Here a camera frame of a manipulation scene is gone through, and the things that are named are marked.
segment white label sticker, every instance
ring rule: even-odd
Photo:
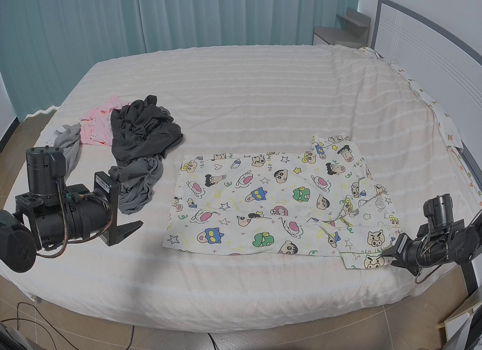
[[[99,176],[95,176],[95,182],[99,184],[107,193],[110,192],[110,187]]]
[[[403,239],[401,240],[401,243],[400,243],[400,245],[399,245],[399,247],[398,247],[398,250],[397,250],[397,252],[398,252],[399,254],[401,254],[401,252],[403,251],[403,248],[404,248],[404,246],[405,246],[405,243],[407,243],[407,238],[408,238],[408,236],[405,235],[405,236],[403,237]]]

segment clothing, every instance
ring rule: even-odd
[[[54,147],[63,148],[63,154],[67,165],[67,177],[77,165],[77,154],[80,147],[81,125],[64,125],[64,131],[55,131],[57,137],[53,142]]]
[[[91,145],[112,145],[112,128],[110,116],[112,110],[121,109],[129,105],[128,102],[119,100],[113,95],[101,105],[90,109],[82,115],[81,143]]]
[[[304,154],[186,156],[163,246],[341,256],[347,268],[388,264],[379,254],[401,232],[388,190],[346,134],[312,140]]]
[[[152,200],[152,187],[162,176],[162,163],[159,157],[141,157],[126,167],[118,167],[117,171],[127,170],[129,173],[146,173],[147,176],[122,183],[119,194],[118,209],[123,214],[140,211]]]
[[[112,110],[112,154],[118,166],[126,166],[140,157],[165,157],[166,150],[182,141],[183,134],[169,111],[157,107],[157,97],[135,100],[121,110]]]

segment bed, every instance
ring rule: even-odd
[[[440,87],[432,84],[439,78],[437,73],[431,71],[424,79],[419,70],[426,55],[405,52],[413,45],[404,35],[417,38],[426,34],[426,28],[433,31],[432,37],[437,32],[394,5],[381,0],[376,23],[373,47],[386,59],[368,49],[339,45],[225,46],[149,53],[93,66],[59,107],[38,145],[57,126],[77,123],[82,113],[114,94],[126,101],[157,95],[158,104],[171,111],[185,139],[163,161],[164,174],[153,201],[137,214],[119,214],[121,224],[144,221],[139,231],[113,247],[100,239],[69,246],[58,259],[37,260],[25,274],[13,273],[0,263],[0,275],[28,295],[82,314],[196,332],[299,323],[422,293],[452,266],[443,266],[415,285],[405,269],[346,269],[341,258],[220,257],[161,246],[183,155],[220,150],[303,152],[314,133],[350,135],[373,166],[374,178],[389,189],[409,235],[414,236],[424,222],[425,200],[445,192],[452,195],[455,217],[471,220],[480,208],[477,182],[468,178],[468,165],[458,158],[450,137],[441,136],[442,119],[435,117],[430,103],[416,91],[421,88],[407,76],[413,73],[423,90],[452,114],[454,108],[442,102]],[[407,28],[402,23],[409,19],[418,24]],[[456,56],[467,52],[455,46],[459,52],[449,59],[454,68],[462,68]],[[471,71],[476,63],[472,60]],[[467,74],[467,68],[461,70],[468,79],[473,77],[474,86],[482,86],[480,77]],[[460,86],[457,91],[465,92]],[[466,141],[467,124],[454,119]],[[449,129],[449,118],[445,120],[444,129]],[[469,140],[466,144],[473,156],[482,157],[482,150],[469,145]],[[477,160],[472,157],[469,163],[476,167]],[[107,171],[114,163],[110,148],[84,145],[67,184],[92,188],[94,172]],[[13,211],[14,196],[26,191],[24,167],[5,209]]]

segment dark gray cloth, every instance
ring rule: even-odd
[[[181,142],[183,134],[169,111],[157,107],[157,97],[148,95],[122,109],[114,109],[112,126],[112,154],[118,166],[127,166],[141,157],[161,155]]]
[[[81,125],[63,125],[65,131],[55,131],[57,137],[53,142],[54,147],[63,148],[67,165],[67,175],[70,174],[77,165],[77,154],[81,144]]]
[[[148,173],[146,177],[126,181],[120,190],[118,208],[123,214],[133,214],[140,211],[151,201],[152,187],[162,176],[163,168],[159,157],[141,157],[126,167],[118,167],[129,173]]]

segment cartoon print shirt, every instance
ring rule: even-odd
[[[342,257],[376,268],[401,232],[386,188],[346,134],[302,154],[185,156],[163,246],[210,255]]]

